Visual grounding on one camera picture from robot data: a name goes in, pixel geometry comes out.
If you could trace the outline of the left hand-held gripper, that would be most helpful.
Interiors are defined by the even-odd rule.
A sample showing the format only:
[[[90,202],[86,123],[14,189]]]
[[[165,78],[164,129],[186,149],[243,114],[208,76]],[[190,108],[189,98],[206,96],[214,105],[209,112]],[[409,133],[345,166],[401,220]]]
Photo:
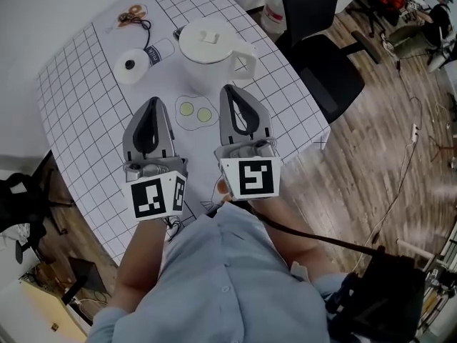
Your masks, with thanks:
[[[132,116],[123,135],[126,183],[123,194],[129,216],[147,221],[180,216],[184,209],[187,160],[173,156],[174,135],[165,104],[158,97],[146,101]]]

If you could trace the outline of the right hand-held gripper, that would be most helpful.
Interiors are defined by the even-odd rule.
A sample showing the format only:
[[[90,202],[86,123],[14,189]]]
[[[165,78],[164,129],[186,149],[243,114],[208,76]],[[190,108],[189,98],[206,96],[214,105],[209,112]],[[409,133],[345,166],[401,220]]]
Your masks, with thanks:
[[[245,128],[237,124],[237,107]],[[219,124],[223,146],[214,155],[232,199],[277,197],[282,161],[275,155],[276,140],[270,137],[268,109],[249,92],[226,84],[220,93]]]

